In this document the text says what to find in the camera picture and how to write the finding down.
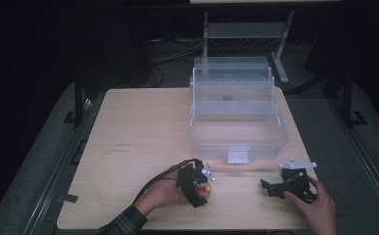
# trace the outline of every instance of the plaid sleeve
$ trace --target plaid sleeve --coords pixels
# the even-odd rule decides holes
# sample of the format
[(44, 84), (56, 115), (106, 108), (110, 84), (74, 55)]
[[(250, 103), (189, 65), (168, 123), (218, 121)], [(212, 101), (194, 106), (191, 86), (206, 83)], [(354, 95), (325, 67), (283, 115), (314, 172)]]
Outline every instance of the plaid sleeve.
[(113, 221), (94, 231), (93, 235), (131, 235), (138, 234), (147, 218), (133, 205), (128, 207)]

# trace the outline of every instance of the gray carpet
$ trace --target gray carpet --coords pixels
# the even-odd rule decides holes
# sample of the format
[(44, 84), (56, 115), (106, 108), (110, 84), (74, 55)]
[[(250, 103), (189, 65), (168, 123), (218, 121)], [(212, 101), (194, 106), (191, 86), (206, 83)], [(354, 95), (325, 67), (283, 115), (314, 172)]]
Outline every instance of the gray carpet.
[[(223, 47), (216, 46), (212, 52), (231, 56), (268, 55), (276, 45), (274, 42), (249, 43), (232, 44), (230, 47), (226, 45), (223, 50)], [(158, 43), (154, 48), (158, 50), (158, 58), (161, 58), (192, 46)], [(284, 85), (277, 80), (277, 86), (289, 90), (313, 78), (311, 72), (303, 69), (310, 50), (309, 44), (287, 45), (282, 61), (291, 82)], [(142, 87), (188, 86), (194, 56), (196, 54), (156, 66), (153, 77)], [(287, 95), (289, 107), (308, 155), (318, 164), (318, 178), (337, 201), (340, 234), (379, 234), (379, 196), (350, 137), (355, 135), (363, 143), (379, 170), (379, 116), (364, 92), (355, 87), (353, 108), (361, 111), (368, 125), (347, 129), (335, 108), (341, 97), (333, 100), (324, 98), (321, 95), (323, 87), (324, 82), (321, 82), (302, 94)], [(33, 234), (81, 234), (59, 231), (56, 229), (56, 220), (62, 207), (62, 197), (68, 192), (76, 170), (76, 165), (70, 164), (71, 158), (81, 141), (88, 138), (103, 98), (104, 92), (92, 100), (92, 108), (87, 112), (81, 127), (73, 128), (73, 124), (63, 123), (67, 112), (73, 111), (73, 87), (67, 88), (0, 205), (0, 235), (24, 234), (39, 199), (46, 202), (42, 202), (45, 205), (42, 207), (43, 216), (33, 226)], [(55, 191), (49, 197), (41, 198), (51, 177), (56, 177)], [(311, 234), (309, 231), (295, 233)]]

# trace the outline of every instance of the transparent plastic container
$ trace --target transparent plastic container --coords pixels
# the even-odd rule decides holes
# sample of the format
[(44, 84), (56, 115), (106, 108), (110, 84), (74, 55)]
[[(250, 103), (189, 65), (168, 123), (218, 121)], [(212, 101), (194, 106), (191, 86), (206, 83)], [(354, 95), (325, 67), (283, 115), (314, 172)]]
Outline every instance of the transparent plastic container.
[(188, 138), (192, 157), (247, 164), (288, 141), (265, 57), (196, 58)]

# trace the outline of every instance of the small object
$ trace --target small object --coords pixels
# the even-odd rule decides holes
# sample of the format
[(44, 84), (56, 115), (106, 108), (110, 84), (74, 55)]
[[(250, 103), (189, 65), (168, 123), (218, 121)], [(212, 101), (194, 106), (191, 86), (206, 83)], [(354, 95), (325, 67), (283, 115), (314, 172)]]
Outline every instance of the small object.
[(207, 163), (207, 165), (202, 169), (202, 174), (209, 180), (215, 181), (215, 178), (213, 177), (213, 171), (211, 169), (211, 162)]
[(229, 148), (227, 161), (229, 164), (248, 164), (250, 162), (250, 152), (248, 147)]
[(198, 185), (196, 191), (198, 191), (198, 194), (199, 196), (201, 196), (201, 198), (207, 199), (210, 197), (211, 194), (211, 184), (209, 182), (206, 182), (201, 185)]
[(308, 174), (305, 168), (283, 168), (281, 169), (281, 177), (283, 178), (283, 183), (278, 184), (270, 184), (265, 180), (261, 180), (261, 186), (266, 189), (269, 197), (285, 199), (284, 191), (289, 191), (308, 204), (316, 199), (316, 195), (310, 191)]
[(208, 183), (208, 179), (202, 173), (202, 169), (204, 169), (204, 164), (202, 161), (197, 160), (194, 165), (187, 164), (177, 171), (176, 187), (180, 187), (193, 208), (203, 206), (208, 202), (198, 191), (203, 191), (201, 185)]
[(287, 161), (283, 164), (280, 164), (280, 167), (282, 168), (289, 168), (289, 169), (300, 169), (300, 168), (311, 168), (311, 167), (317, 167), (316, 163), (306, 162), (300, 159), (295, 159), (294, 157), (290, 158), (290, 161)]

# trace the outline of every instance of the finger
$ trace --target finger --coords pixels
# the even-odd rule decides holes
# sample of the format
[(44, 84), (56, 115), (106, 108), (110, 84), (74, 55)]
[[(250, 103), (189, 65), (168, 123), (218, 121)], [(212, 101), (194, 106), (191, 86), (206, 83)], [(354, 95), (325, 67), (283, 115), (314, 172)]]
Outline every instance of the finger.
[(177, 202), (179, 202), (179, 203), (187, 203), (188, 202), (187, 198), (185, 197), (185, 195), (183, 193), (179, 193), (178, 195), (179, 196), (178, 196)]
[(325, 197), (327, 195), (326, 189), (322, 182), (308, 175), (308, 180), (317, 189), (317, 195), (320, 197)]
[(172, 171), (168, 176), (177, 179), (177, 170)]
[(305, 209), (305, 207), (308, 205), (305, 202), (303, 202), (300, 198), (298, 198), (296, 195), (294, 195), (293, 193), (291, 193), (289, 191), (284, 191), (284, 196), (288, 200), (290, 200), (290, 202), (292, 202), (294, 205), (296, 205), (296, 207), (298, 207), (299, 210), (302, 212)]

